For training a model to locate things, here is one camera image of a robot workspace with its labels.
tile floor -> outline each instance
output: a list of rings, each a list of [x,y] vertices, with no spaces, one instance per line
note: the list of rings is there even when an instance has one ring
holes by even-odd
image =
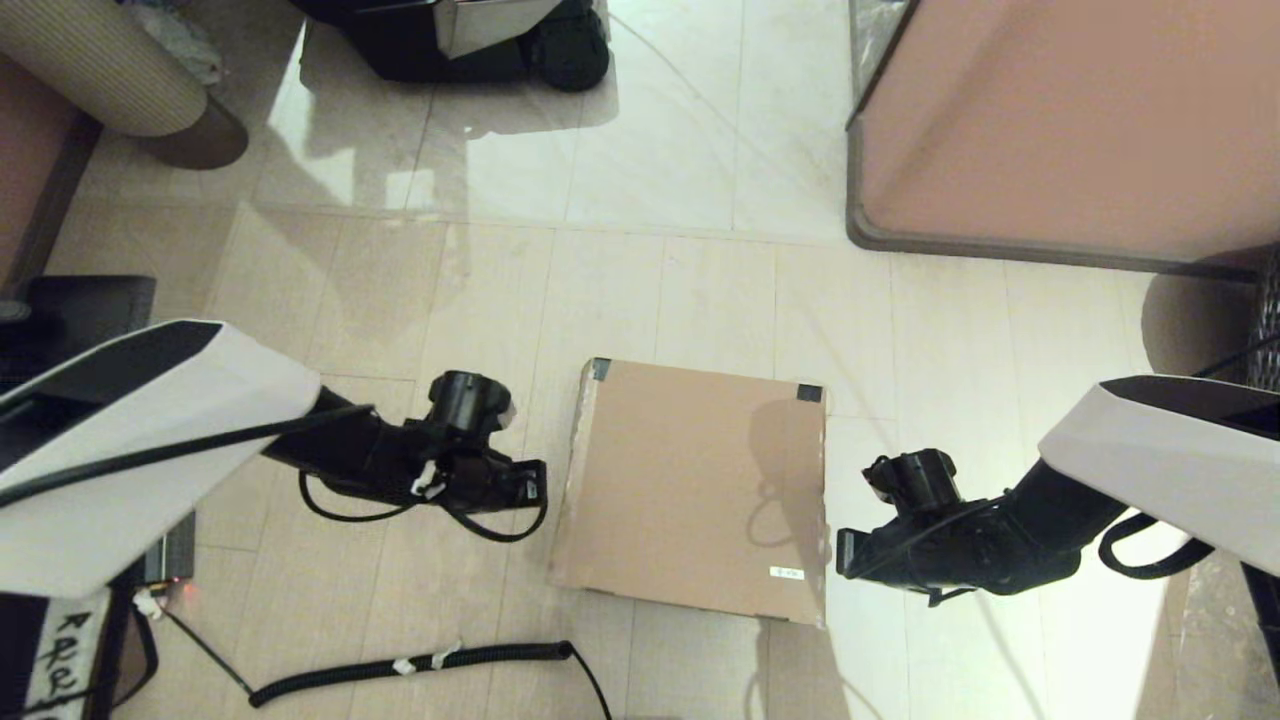
[[[499,378],[526,411],[497,445],[553,479],[590,356],[819,383],[833,528],[891,516],[858,473],[877,455],[942,447],[968,496],[1000,492],[1092,382],[1148,368],[1149,275],[844,238],[846,0],[609,5],[614,70],[561,95],[390,86],[330,29],[300,35],[287,3],[196,0],[250,151],[193,173],[106,133],[50,272],[154,274],[157,319],[229,320],[392,419],[421,415],[443,369]],[[198,542],[175,611],[256,684],[460,637],[564,637],[634,720],[1178,716],[1180,612],[1092,556],[1070,583],[937,610],[832,577],[823,632],[550,587],[550,532],[503,547],[431,511],[325,523],[268,460],[201,502]],[[157,633],[163,669],[122,717],[598,716],[570,666],[252,711]]]

white cover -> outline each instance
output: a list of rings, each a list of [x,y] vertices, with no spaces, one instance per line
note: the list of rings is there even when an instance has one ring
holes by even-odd
[[[315,405],[319,374],[220,325],[201,352],[0,473],[0,488],[93,460],[291,420]],[[270,442],[105,475],[0,510],[0,591],[82,597],[99,589]]]
[[[1280,442],[1094,386],[1039,452],[1059,473],[1280,575]]]

white label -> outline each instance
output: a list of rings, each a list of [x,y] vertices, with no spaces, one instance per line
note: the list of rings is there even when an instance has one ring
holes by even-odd
[[[773,568],[769,568],[769,574],[773,575],[774,578],[786,578],[788,580],[803,580],[804,579],[804,570],[800,570],[797,568],[778,568],[778,566],[773,566]]]

black wheel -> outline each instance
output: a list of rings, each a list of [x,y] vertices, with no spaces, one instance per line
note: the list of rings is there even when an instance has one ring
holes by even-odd
[[[595,10],[538,26],[532,65],[547,85],[564,92],[581,92],[599,85],[609,72],[609,46],[604,23]]]

white zip tie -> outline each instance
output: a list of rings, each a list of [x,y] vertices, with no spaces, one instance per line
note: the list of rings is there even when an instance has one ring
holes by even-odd
[[[444,670],[444,659],[462,650],[462,638],[453,641],[449,650],[431,656],[431,670]]]
[[[419,475],[416,480],[413,480],[413,484],[410,486],[408,492],[412,495],[424,495],[426,492],[430,492],[429,486],[433,482],[435,482],[435,460],[428,460],[426,465],[422,466],[422,474]]]
[[[156,598],[151,597],[151,591],[143,588],[133,593],[133,606],[152,620],[160,620],[164,618],[164,610],[160,610],[160,603]]]

